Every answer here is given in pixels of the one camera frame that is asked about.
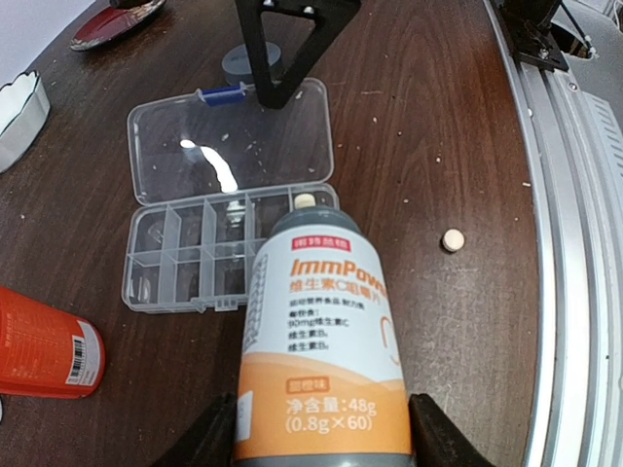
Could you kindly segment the front aluminium rail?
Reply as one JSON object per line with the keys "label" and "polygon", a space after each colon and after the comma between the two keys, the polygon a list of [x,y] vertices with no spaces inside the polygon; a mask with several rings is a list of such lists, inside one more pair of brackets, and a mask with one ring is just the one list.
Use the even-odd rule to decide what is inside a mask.
{"label": "front aluminium rail", "polygon": [[598,57],[539,70],[486,3],[526,148],[538,253],[528,466],[622,462],[622,25],[618,1],[563,1]]}

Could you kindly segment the grey capped white orange bottle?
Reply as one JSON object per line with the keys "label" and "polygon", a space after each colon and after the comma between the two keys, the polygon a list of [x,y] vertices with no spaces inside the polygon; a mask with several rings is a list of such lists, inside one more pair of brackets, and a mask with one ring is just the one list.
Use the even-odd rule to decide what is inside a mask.
{"label": "grey capped white orange bottle", "polygon": [[380,257],[344,212],[296,209],[259,249],[237,409],[237,466],[414,464]]}

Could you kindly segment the grey bottle cap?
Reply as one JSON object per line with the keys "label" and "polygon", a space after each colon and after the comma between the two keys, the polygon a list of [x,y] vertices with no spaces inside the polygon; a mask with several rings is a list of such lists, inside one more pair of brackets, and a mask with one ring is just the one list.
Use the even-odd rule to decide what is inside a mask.
{"label": "grey bottle cap", "polygon": [[[283,73],[281,48],[274,43],[267,42],[267,53],[271,78],[276,81]],[[245,45],[239,45],[225,54],[221,67],[227,83],[231,86],[239,83],[253,85],[254,78]]]}

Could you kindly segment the beige pills in organizer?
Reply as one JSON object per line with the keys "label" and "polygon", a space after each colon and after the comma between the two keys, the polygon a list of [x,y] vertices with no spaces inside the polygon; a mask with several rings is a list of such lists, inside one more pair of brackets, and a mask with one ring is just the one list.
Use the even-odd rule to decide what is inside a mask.
{"label": "beige pills in organizer", "polygon": [[309,193],[298,194],[293,199],[295,209],[304,209],[316,206],[315,196]]}

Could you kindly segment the clear plastic pill organizer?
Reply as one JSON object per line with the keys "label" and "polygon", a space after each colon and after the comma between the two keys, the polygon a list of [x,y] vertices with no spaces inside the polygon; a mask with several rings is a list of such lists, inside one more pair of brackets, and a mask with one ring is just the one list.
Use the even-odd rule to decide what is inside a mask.
{"label": "clear plastic pill organizer", "polygon": [[121,296],[132,311],[242,307],[255,255],[295,197],[339,205],[328,90],[316,78],[279,110],[245,84],[144,103],[127,130],[139,207]]}

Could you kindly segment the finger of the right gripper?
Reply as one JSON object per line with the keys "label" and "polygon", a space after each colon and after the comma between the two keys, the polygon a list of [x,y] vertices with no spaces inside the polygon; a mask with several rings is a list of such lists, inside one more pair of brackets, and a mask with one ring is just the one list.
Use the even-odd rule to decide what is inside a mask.
{"label": "finger of the right gripper", "polygon": [[260,103],[281,109],[361,8],[359,1],[237,1]]}

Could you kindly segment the loose round beige pill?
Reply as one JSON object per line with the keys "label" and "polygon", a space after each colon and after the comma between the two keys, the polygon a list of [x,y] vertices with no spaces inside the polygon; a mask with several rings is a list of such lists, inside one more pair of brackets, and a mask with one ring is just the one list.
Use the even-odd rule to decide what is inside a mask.
{"label": "loose round beige pill", "polygon": [[465,236],[458,229],[448,229],[442,235],[442,245],[449,253],[456,253],[465,245]]}

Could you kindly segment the white fluted bowl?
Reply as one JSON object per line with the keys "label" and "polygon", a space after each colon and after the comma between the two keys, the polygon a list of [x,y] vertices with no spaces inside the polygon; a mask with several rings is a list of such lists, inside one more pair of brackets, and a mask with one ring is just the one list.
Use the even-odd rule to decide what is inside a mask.
{"label": "white fluted bowl", "polygon": [[1,89],[1,172],[9,170],[43,128],[51,103],[41,75],[19,74]]}

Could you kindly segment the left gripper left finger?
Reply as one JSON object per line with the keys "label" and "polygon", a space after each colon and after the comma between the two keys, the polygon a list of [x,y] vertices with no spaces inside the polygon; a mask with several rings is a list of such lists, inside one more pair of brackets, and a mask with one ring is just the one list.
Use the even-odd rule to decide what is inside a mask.
{"label": "left gripper left finger", "polygon": [[165,466],[231,466],[237,398],[214,398],[179,440],[165,453]]}

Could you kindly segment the orange pill bottle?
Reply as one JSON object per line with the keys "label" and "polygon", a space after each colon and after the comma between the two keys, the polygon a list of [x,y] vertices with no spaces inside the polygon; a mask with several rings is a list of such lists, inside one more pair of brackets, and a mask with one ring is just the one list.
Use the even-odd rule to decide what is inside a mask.
{"label": "orange pill bottle", "polygon": [[80,399],[104,374],[105,348],[89,321],[1,289],[1,392]]}

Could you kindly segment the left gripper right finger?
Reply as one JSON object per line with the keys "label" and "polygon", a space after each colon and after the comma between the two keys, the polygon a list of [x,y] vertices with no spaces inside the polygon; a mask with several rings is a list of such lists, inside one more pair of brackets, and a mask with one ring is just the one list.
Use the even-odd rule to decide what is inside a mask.
{"label": "left gripper right finger", "polygon": [[428,394],[412,394],[409,414],[417,466],[494,467]]}

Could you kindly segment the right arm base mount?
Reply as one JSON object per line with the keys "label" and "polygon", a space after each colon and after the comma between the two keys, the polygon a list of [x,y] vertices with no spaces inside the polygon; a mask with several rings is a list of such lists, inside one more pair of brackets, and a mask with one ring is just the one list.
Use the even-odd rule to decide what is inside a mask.
{"label": "right arm base mount", "polygon": [[[568,6],[558,1],[492,1],[497,20],[512,57],[539,70],[569,71],[564,54],[583,59],[597,58],[598,52]],[[553,22],[562,9],[576,34]]]}

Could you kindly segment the red patterned plate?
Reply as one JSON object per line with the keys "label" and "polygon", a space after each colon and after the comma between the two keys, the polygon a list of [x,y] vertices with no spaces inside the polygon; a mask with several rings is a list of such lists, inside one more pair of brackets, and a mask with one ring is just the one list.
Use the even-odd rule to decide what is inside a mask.
{"label": "red patterned plate", "polygon": [[148,1],[130,9],[106,7],[82,25],[69,47],[73,52],[82,53],[121,39],[139,26],[146,25],[164,5],[165,0],[160,0]]}

